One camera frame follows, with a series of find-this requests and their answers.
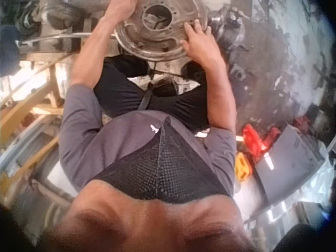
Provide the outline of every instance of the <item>brake drum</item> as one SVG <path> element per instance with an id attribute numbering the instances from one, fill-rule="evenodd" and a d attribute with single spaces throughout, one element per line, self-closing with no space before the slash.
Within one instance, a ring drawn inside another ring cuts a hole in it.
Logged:
<path id="1" fill-rule="evenodd" d="M 115 30 L 119 44 L 148 61 L 169 61 L 185 56 L 180 45 L 187 39 L 184 23 L 199 19 L 207 26 L 208 8 L 202 0 L 142 0 L 134 14 Z"/>

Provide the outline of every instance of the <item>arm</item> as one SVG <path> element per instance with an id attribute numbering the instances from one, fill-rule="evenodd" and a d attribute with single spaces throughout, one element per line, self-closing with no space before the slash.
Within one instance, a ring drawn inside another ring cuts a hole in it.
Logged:
<path id="1" fill-rule="evenodd" d="M 70 85 L 82 84 L 93 89 L 101 76 L 110 36 L 116 25 L 135 11 L 137 0 L 112 0 L 92 35 L 78 55 L 72 69 Z"/>
<path id="2" fill-rule="evenodd" d="M 236 132 L 236 103 L 226 72 L 226 64 L 211 28 L 202 31 L 200 21 L 195 30 L 185 24 L 189 42 L 181 41 L 188 56 L 205 70 L 207 81 L 207 109 L 210 126 Z"/>
<path id="3" fill-rule="evenodd" d="M 233 195 L 236 158 L 236 103 L 228 80 L 226 65 L 219 47 L 211 34 L 211 28 L 202 31 L 200 21 L 195 21 L 195 30 L 185 24 L 189 42 L 181 41 L 189 57 L 199 63 L 206 74 L 207 109 L 211 126 L 205 146 L 212 162 L 212 171 Z"/>
<path id="4" fill-rule="evenodd" d="M 81 171 L 80 162 L 102 128 L 101 107 L 93 89 L 101 76 L 110 35 L 117 23 L 131 16 L 136 3 L 113 0 L 75 61 L 59 138 L 60 160 L 69 177 Z"/>

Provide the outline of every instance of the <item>strap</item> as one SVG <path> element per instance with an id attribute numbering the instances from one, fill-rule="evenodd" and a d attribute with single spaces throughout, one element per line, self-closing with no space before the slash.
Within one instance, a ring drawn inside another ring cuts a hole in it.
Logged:
<path id="1" fill-rule="evenodd" d="M 146 110 L 153 94 L 154 84 L 152 82 L 148 83 L 148 88 L 145 95 L 142 98 L 142 101 L 139 105 L 138 110 Z"/>

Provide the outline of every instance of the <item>shirt logo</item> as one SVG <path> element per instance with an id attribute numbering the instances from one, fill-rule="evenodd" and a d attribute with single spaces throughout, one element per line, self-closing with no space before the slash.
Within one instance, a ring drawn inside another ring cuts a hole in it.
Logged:
<path id="1" fill-rule="evenodd" d="M 155 134 L 158 133 L 159 129 L 157 129 L 154 125 L 151 124 L 151 129 L 153 132 L 155 132 Z"/>

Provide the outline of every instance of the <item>mechanical parts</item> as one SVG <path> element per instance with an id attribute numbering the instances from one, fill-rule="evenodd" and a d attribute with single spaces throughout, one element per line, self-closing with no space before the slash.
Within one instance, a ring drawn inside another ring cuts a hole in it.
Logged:
<path id="1" fill-rule="evenodd" d="M 56 30 L 64 30 L 84 19 L 85 12 L 68 3 L 49 2 L 41 9 L 42 20 Z"/>
<path id="2" fill-rule="evenodd" d="M 24 36 L 31 36 L 38 33 L 41 22 L 35 19 L 38 15 L 39 6 L 35 1 L 30 1 L 23 9 L 21 16 L 15 20 L 17 30 Z"/>
<path id="3" fill-rule="evenodd" d="M 208 25 L 213 30 L 219 46 L 226 52 L 235 50 L 245 37 L 245 14 L 236 7 L 224 5 L 219 11 L 211 12 Z"/>
<path id="4" fill-rule="evenodd" d="M 208 9 L 201 0 L 143 0 L 135 13 L 116 27 L 124 50 L 148 61 L 169 61 L 185 55 L 180 45 L 186 39 L 185 22 L 199 19 L 207 26 Z"/>
<path id="5" fill-rule="evenodd" d="M 233 64 L 230 70 L 230 75 L 234 76 L 239 81 L 243 81 L 246 78 L 245 70 L 236 63 Z"/>

